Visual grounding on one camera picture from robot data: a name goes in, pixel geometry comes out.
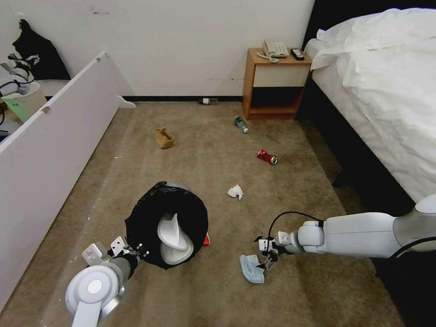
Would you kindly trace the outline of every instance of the white wall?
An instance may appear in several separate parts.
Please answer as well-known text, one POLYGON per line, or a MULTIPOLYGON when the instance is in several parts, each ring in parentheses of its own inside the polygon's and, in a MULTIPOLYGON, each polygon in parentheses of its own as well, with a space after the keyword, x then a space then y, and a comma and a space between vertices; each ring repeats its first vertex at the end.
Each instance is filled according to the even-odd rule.
POLYGON ((2 0, 0 60, 14 50, 21 12, 72 75, 108 51, 123 95, 241 95, 247 48, 265 38, 301 47, 313 2, 2 0))

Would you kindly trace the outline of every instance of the baseboard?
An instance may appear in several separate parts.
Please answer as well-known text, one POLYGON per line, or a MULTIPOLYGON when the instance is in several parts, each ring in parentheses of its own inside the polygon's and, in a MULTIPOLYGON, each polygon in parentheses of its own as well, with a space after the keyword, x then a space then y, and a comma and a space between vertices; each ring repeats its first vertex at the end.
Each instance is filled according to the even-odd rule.
POLYGON ((131 102, 141 102, 141 101, 198 101, 201 98, 214 98, 218 99, 219 102, 242 102, 242 96, 240 95, 219 95, 219 96, 203 96, 203 95, 176 95, 176 96, 136 96, 128 95, 123 96, 124 100, 131 102))

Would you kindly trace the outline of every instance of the nightstand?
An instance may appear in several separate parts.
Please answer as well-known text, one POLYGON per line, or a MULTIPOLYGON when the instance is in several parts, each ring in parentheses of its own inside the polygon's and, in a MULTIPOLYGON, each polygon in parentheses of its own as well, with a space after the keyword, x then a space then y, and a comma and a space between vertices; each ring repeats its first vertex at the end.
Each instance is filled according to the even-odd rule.
POLYGON ((257 56, 262 48, 250 48, 247 53, 242 105, 245 118, 295 119, 306 86, 312 61, 292 55, 272 64, 257 56))

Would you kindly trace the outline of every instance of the telephone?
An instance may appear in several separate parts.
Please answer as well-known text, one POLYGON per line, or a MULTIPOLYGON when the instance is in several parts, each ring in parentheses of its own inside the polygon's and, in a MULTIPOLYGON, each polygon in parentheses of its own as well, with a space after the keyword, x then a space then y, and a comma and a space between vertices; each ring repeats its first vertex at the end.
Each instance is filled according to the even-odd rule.
POLYGON ((258 56, 268 59, 271 63, 278 62, 278 58, 286 58, 289 52, 282 42, 272 42, 271 40, 264 40, 263 53, 258 52, 258 56))

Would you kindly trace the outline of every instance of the black bag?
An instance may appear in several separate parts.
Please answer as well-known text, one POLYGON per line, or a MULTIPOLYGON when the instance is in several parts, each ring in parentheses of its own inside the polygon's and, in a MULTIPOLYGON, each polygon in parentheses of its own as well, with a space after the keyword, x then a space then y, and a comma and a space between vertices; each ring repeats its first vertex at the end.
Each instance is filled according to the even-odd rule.
POLYGON ((193 244, 191 256, 182 263, 191 260, 200 250, 209 228, 208 211, 194 193, 173 184, 168 185, 167 182, 159 182, 144 194, 125 220, 127 243, 133 249, 142 244, 140 258, 165 270, 182 264, 169 265, 162 259, 157 228, 166 212, 177 213, 181 229, 193 244))
POLYGON ((12 45, 23 59, 33 55, 38 55, 40 58, 40 61, 30 69, 35 80, 70 80, 71 77, 51 41, 34 32, 24 19, 20 20, 20 28, 21 34, 12 45))

